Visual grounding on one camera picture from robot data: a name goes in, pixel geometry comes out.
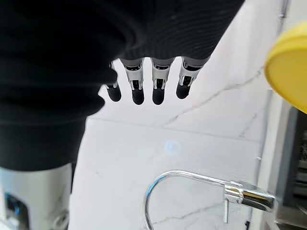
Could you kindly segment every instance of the robotic hand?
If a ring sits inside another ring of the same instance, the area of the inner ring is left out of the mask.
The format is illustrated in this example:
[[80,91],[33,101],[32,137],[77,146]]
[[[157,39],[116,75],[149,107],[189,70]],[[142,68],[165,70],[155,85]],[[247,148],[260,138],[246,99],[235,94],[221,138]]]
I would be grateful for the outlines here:
[[87,116],[121,98],[120,58],[142,104],[144,57],[153,102],[183,57],[186,98],[244,0],[8,0],[0,3],[0,229],[66,230]]

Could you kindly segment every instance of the black fabric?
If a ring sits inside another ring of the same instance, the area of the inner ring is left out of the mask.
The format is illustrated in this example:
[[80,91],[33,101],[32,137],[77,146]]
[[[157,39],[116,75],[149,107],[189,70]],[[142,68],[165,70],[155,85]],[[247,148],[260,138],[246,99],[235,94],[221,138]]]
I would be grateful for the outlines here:
[[173,11],[156,17],[146,43],[127,51],[124,59],[186,56],[208,58],[244,0],[178,0]]
[[208,57],[243,0],[0,0],[0,166],[75,162],[118,58]]

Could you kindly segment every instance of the marble vein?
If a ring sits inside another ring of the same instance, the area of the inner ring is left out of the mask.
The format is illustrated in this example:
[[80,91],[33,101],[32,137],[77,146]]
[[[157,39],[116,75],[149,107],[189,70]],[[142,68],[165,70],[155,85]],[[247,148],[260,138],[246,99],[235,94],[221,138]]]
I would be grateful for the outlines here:
[[[192,212],[189,212],[181,217],[166,217],[165,219],[161,220],[161,221],[157,221],[157,222],[154,222],[153,225],[156,225],[156,224],[161,224],[161,223],[165,223],[169,220],[172,220],[172,219],[177,219],[177,220],[184,220],[190,216],[193,216],[193,215],[196,215],[196,214],[199,214],[199,213],[202,213],[202,212],[205,212],[205,211],[208,211],[210,210],[211,208],[215,208],[215,207],[218,207],[218,206],[222,206],[224,205],[224,203],[218,203],[218,204],[214,204],[212,206],[209,206],[209,207],[204,207],[204,208],[199,208],[197,210],[194,210]],[[139,230],[146,230],[146,227],[143,226],[142,228],[140,228]]]
[[214,98],[216,98],[217,96],[219,96],[220,94],[222,94],[223,92],[225,91],[229,91],[229,90],[236,90],[236,89],[240,89],[240,88],[243,88],[245,87],[246,85],[249,85],[251,84],[255,79],[257,79],[261,74],[262,74],[262,70],[263,70],[263,67],[261,67],[257,73],[255,74],[255,76],[253,76],[252,78],[244,81],[243,83],[234,83],[234,84],[228,84],[226,85],[223,89],[217,91],[216,93],[212,94],[210,97],[208,97],[206,100],[190,107],[190,108],[187,108],[185,110],[183,110],[180,114],[170,118],[168,121],[166,121],[165,123],[161,124],[160,126],[163,127],[163,126],[167,126],[173,122],[175,122],[178,118],[180,118],[182,115],[185,115],[186,113],[189,113],[189,112],[192,112],[204,105],[206,105],[207,103],[209,103],[210,101],[212,101]]
[[250,130],[255,120],[259,117],[259,115],[264,111],[264,108],[261,108],[258,112],[254,113],[252,118],[247,122],[246,126],[242,130],[242,132],[239,134],[240,138],[245,138],[246,133]]

